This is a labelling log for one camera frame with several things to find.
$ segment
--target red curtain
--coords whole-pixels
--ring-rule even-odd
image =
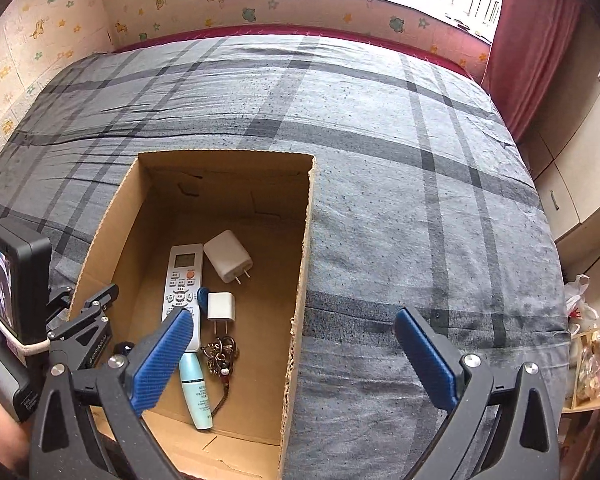
[[[482,87],[516,142],[544,97],[579,15],[579,0],[502,0]]]

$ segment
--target bed sheet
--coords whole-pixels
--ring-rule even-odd
[[[392,335],[403,304],[494,367],[537,362],[558,417],[570,338],[557,251],[476,83],[325,37],[94,55],[49,83],[0,153],[0,217],[49,237],[52,284],[74,284],[136,153],[183,148],[317,157],[285,478],[401,479],[426,448],[445,413]]]

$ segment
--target cardboard box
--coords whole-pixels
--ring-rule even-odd
[[[113,342],[139,341],[160,323],[174,245],[204,243],[231,229],[253,259],[251,279],[223,283],[210,262],[202,282],[235,296],[230,330],[240,355],[212,431],[190,420],[178,371],[144,420],[175,466],[203,478],[282,476],[296,389],[306,293],[314,158],[301,153],[190,150],[140,153],[94,236],[72,303],[109,283],[120,296],[107,311]],[[202,342],[213,339],[204,322]],[[222,396],[206,375],[213,408]],[[112,436],[101,410],[98,428]]]

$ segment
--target light blue bottle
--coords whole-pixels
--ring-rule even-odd
[[[209,396],[206,394],[200,362],[193,352],[184,353],[180,359],[180,380],[193,424],[198,430],[209,430],[214,425],[211,419]]]

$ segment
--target keychain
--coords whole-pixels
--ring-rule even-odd
[[[229,377],[234,371],[234,361],[238,358],[238,347],[235,339],[230,335],[216,337],[211,343],[202,347],[206,356],[206,366],[212,375],[218,376],[222,381],[222,399],[211,412],[211,416],[222,408],[229,395]]]

